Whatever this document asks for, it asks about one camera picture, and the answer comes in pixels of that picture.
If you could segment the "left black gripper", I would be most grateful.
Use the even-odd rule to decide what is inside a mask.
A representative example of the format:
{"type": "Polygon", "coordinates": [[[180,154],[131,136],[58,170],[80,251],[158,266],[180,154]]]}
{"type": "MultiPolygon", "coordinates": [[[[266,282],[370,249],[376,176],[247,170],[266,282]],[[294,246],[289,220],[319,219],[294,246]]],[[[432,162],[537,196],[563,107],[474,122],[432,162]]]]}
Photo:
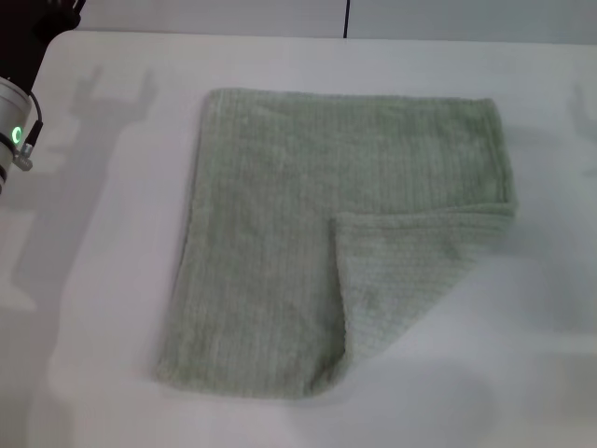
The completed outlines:
{"type": "Polygon", "coordinates": [[[1,0],[1,78],[29,93],[50,42],[74,30],[83,1],[1,0]]]}

